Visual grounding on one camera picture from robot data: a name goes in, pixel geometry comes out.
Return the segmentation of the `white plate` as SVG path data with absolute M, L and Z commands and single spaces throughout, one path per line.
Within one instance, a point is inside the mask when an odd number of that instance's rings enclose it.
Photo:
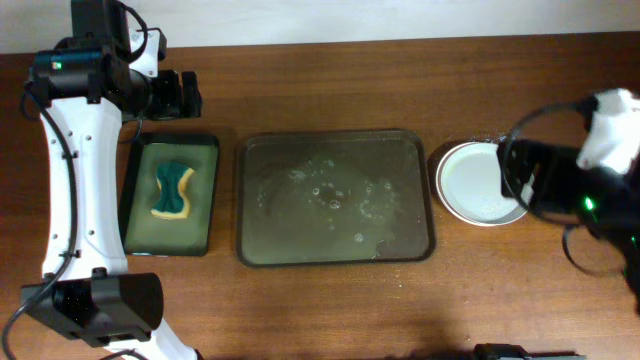
M 437 166 L 436 192 L 442 204 L 471 225 L 506 225 L 527 213 L 515 199 L 502 195 L 497 150 L 493 143 L 462 143 L 450 149 Z

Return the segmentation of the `green yellow sponge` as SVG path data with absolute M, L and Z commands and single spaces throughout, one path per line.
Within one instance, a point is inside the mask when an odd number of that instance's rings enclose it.
M 191 202 L 186 195 L 190 178 L 195 171 L 182 163 L 163 162 L 156 168 L 155 178 L 160 191 L 151 214 L 164 220 L 186 219 Z

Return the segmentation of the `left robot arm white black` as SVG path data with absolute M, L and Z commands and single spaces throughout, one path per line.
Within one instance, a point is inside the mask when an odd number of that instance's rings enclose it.
M 39 52 L 25 94 L 49 152 L 50 230 L 42 281 L 21 311 L 69 340 L 138 359 L 195 359 L 163 317 L 158 276 L 132 274 L 117 214 L 116 150 L 124 122 L 198 115 L 192 73 L 162 71 L 161 30 L 77 29 Z

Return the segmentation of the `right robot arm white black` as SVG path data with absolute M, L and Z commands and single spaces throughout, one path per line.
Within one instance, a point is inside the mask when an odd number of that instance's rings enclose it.
M 554 113 L 582 116 L 580 147 L 522 138 L 532 122 Z M 639 292 L 639 96 L 624 88 L 546 105 L 525 115 L 499 144 L 501 193 L 528 213 L 563 229 L 562 245 L 585 228 L 624 259 L 621 274 Z

